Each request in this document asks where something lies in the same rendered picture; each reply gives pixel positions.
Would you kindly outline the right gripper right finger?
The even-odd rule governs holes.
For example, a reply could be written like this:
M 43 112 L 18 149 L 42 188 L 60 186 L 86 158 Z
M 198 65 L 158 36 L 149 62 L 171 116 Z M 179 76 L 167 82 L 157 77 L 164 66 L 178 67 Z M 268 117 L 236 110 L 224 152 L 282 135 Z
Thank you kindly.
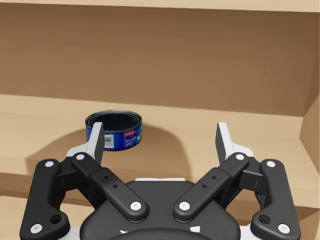
M 260 210 L 250 231 L 261 240 L 300 240 L 301 229 L 284 164 L 276 159 L 259 162 L 251 149 L 234 143 L 225 122 L 215 136 L 219 166 L 212 168 L 173 206 L 182 223 L 191 222 L 210 202 L 226 208 L 242 190 L 254 192 Z

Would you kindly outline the blue flat can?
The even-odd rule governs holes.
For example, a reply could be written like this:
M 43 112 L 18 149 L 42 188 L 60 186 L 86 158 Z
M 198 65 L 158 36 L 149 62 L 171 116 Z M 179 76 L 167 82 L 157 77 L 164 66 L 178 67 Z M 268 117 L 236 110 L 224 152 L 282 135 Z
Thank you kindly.
M 104 110 L 85 119 L 86 139 L 94 123 L 103 124 L 104 150 L 123 151 L 136 146 L 142 139 L 142 117 L 129 110 Z

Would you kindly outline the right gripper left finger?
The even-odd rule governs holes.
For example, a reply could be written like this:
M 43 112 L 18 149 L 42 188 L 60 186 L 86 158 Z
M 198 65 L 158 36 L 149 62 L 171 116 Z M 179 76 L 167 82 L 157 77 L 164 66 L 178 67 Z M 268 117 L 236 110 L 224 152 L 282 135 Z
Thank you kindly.
M 21 240 L 59 240 L 71 229 L 60 210 L 67 191 L 78 189 L 95 207 L 109 201 L 128 221 L 148 216 L 148 205 L 110 169 L 101 166 L 105 147 L 102 122 L 87 143 L 71 148 L 64 161 L 44 159 L 34 170 L 19 236 Z

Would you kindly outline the pale wooden shelf unit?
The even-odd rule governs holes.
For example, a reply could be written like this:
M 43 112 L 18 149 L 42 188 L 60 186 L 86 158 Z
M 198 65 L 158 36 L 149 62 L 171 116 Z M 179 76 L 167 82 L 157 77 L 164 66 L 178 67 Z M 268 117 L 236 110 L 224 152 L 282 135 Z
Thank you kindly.
M 106 152 L 123 181 L 199 180 L 215 133 L 286 168 L 301 240 L 320 240 L 320 13 L 0 2 L 0 240 L 17 240 L 36 164 L 86 141 L 85 118 L 142 116 Z

